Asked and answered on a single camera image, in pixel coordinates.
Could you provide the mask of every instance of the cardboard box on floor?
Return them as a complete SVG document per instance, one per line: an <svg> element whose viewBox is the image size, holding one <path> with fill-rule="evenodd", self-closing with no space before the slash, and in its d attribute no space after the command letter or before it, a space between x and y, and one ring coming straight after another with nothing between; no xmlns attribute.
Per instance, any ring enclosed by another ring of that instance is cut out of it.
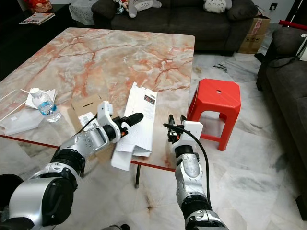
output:
<svg viewBox="0 0 307 230"><path fill-rule="evenodd" d="M69 108L67 112L68 112L68 115L71 119L71 122L72 122L73 127L74 127L76 132L78 132L82 128L82 125L81 125L78 117L80 117L80 116L82 116L82 115L84 115L88 112L91 112L93 115L96 115L97 107L102 101L103 101L103 99L98 94L95 94L95 95L89 96L89 97L87 97L83 100L71 103L71 108ZM115 110L114 110L113 113L114 113L113 116L112 116L113 118L118 116ZM95 156L96 156L100 163L104 163L106 161L109 161L112 157L114 148L115 148L115 144L111 143L105 149L95 153L95 155L90 157L89 160L94 159Z"/></svg>
<svg viewBox="0 0 307 230"><path fill-rule="evenodd" d="M256 54L263 42L265 35L248 34L241 44L238 53L242 54Z"/></svg>
<svg viewBox="0 0 307 230"><path fill-rule="evenodd" d="M248 34L250 35L263 35L270 25L270 18L259 15L254 18L254 21L249 29Z"/></svg>

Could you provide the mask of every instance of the water bottle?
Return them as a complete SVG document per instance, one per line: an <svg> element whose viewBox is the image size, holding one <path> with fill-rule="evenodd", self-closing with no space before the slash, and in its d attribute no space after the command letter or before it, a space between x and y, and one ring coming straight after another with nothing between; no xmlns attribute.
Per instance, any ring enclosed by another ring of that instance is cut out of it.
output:
<svg viewBox="0 0 307 230"><path fill-rule="evenodd" d="M47 121L56 122L61 118L61 113L48 94L41 92L39 88L31 89L30 94L33 97L33 104L38 108L41 114L44 115Z"/></svg>

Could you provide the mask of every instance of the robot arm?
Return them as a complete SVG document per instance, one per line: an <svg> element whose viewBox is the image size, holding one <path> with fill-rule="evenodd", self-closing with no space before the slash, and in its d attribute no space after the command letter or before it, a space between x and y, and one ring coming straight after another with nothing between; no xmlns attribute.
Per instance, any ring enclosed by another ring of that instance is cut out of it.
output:
<svg viewBox="0 0 307 230"><path fill-rule="evenodd" d="M198 140L201 136L202 124L187 121L184 116L181 116L181 125L175 126L174 124L174 118L170 115L168 124L164 126L168 128L171 152L176 155L177 159L176 196L185 219L186 230L228 230L219 216L212 211L209 194L207 199L204 193L199 156L193 151L196 142L189 134L182 132L186 130Z"/></svg>
<svg viewBox="0 0 307 230"><path fill-rule="evenodd" d="M99 126L65 141L44 169L15 189L9 219L0 224L0 230L38 230L67 219L78 187L76 178L83 174L88 157L110 142L119 141L130 126L143 119L143 114L138 113L112 120L112 114L112 104L102 102L97 111Z"/></svg>

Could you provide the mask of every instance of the gray sofa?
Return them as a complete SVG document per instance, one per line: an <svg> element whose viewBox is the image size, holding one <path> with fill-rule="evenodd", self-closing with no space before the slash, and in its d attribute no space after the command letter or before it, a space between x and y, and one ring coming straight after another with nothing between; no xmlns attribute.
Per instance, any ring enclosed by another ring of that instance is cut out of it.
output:
<svg viewBox="0 0 307 230"><path fill-rule="evenodd" d="M307 220L307 62L295 56L304 41L301 34L306 33L287 27L275 31L257 79L301 189L296 203L303 220Z"/></svg>
<svg viewBox="0 0 307 230"><path fill-rule="evenodd" d="M195 36L195 50L237 51L258 8L251 0L233 0L226 13L209 13L203 0L160 0L161 8L138 12L136 18L116 14L112 0L92 6L96 28L146 31Z"/></svg>

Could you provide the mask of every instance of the red plastic stool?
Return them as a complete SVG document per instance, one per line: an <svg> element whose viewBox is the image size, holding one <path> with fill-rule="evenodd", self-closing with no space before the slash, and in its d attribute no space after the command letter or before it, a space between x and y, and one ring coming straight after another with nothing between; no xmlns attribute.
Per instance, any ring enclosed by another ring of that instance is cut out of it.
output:
<svg viewBox="0 0 307 230"><path fill-rule="evenodd" d="M219 112L219 118L225 121L220 138L201 134L201 138L218 141L218 150L224 151L241 107L240 88L231 81L203 79L199 82L189 107L188 120L199 121L202 112Z"/></svg>

